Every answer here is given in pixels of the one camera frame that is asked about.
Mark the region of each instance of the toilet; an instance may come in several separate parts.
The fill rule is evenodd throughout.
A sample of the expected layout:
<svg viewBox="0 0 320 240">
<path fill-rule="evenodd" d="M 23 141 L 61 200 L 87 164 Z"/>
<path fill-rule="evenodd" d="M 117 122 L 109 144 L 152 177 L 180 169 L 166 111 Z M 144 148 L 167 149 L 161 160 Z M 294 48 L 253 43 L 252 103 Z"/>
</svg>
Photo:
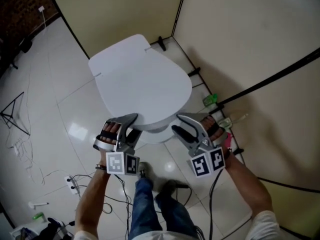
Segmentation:
<svg viewBox="0 0 320 240">
<path fill-rule="evenodd" d="M 190 98 L 191 80 L 143 35 L 102 50 L 89 60 L 89 67 L 113 117 L 138 113 L 132 128 L 143 131 L 140 140 L 157 144 L 173 137 L 171 125 L 179 124 L 176 114 Z"/>
</svg>

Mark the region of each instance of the toilet bowl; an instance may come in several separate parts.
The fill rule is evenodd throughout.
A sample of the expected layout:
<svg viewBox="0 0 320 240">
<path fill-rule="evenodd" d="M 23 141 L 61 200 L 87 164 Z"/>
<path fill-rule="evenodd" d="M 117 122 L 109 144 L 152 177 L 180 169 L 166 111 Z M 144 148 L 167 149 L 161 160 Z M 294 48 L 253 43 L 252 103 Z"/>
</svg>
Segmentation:
<svg viewBox="0 0 320 240">
<path fill-rule="evenodd" d="M 97 88 L 113 117 L 138 113 L 132 127 L 145 143 L 162 143 L 174 134 L 176 114 L 190 98 L 186 72 L 152 49 L 141 34 L 128 37 L 89 60 Z"/>
</svg>

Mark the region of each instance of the white sleeve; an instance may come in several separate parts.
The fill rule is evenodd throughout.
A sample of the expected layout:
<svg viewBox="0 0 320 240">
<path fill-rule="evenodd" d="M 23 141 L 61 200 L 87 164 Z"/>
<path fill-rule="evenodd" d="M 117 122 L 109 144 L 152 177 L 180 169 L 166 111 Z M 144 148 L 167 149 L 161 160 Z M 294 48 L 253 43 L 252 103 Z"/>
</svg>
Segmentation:
<svg viewBox="0 0 320 240">
<path fill-rule="evenodd" d="M 276 215 L 265 210 L 260 212 L 252 221 L 252 226 L 245 240 L 281 240 L 280 227 Z"/>
<path fill-rule="evenodd" d="M 93 234 L 86 231 L 78 231 L 73 240 L 98 240 Z"/>
</svg>

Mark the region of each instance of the power strip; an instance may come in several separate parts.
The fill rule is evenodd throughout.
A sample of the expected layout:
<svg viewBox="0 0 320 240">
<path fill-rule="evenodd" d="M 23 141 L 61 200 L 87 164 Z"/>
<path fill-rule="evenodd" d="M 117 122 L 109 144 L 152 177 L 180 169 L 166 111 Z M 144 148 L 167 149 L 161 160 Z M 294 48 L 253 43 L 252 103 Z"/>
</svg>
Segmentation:
<svg viewBox="0 0 320 240">
<path fill-rule="evenodd" d="M 64 177 L 64 180 L 65 180 L 66 184 L 68 185 L 72 194 L 76 195 L 79 193 L 77 185 L 75 184 L 74 179 L 71 176 Z"/>
</svg>

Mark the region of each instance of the floor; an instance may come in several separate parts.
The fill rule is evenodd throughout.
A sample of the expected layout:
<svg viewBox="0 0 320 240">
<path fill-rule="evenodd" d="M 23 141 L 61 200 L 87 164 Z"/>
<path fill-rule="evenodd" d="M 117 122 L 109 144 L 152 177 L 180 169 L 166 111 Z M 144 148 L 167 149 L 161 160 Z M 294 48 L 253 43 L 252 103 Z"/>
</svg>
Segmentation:
<svg viewBox="0 0 320 240">
<path fill-rule="evenodd" d="M 187 73 L 193 66 L 178 44 L 166 39 L 167 51 L 158 44 L 152 47 L 176 62 Z M 88 67 L 88 59 L 78 46 L 61 18 L 57 19 L 33 40 L 27 53 L 22 53 L 16 62 L 18 70 L 11 68 L 0 79 L 0 108 L 3 109 L 18 94 L 15 115 L 18 124 L 29 129 L 31 136 L 16 128 L 9 131 L 0 123 L 0 201 L 15 225 L 32 221 L 34 214 L 43 212 L 66 224 L 75 219 L 79 202 L 77 195 L 66 187 L 67 175 L 90 175 L 99 161 L 99 152 L 92 148 L 103 122 L 111 117 L 106 109 L 96 83 Z M 210 110 L 202 99 L 209 94 L 201 78 L 191 78 L 192 94 L 187 111 L 192 113 Z M 23 147 L 17 155 L 11 147 L 14 143 Z M 154 165 L 157 176 L 187 183 L 192 196 L 186 208 L 196 225 L 209 236 L 209 189 L 215 179 L 197 179 L 187 165 L 187 149 L 172 138 L 163 144 L 144 144 L 139 141 L 136 155 L 141 161 Z M 77 177 L 79 185 L 87 185 L 88 177 Z M 122 176 L 125 190 L 130 197 L 135 193 L 135 176 Z M 122 186 L 111 177 L 106 194 L 124 200 Z M 178 200 L 183 203 L 188 190 L 179 190 Z M 49 202 L 49 205 L 31 210 L 28 202 Z M 126 208 L 123 203 L 108 199 L 111 214 L 102 214 L 98 233 L 101 239 L 124 239 L 126 232 Z M 228 236 L 251 215 L 227 172 L 223 172 L 213 192 L 213 237 L 220 240 Z M 166 224 L 161 215 L 159 221 Z M 228 240 L 244 239 L 250 221 L 227 237 Z"/>
</svg>

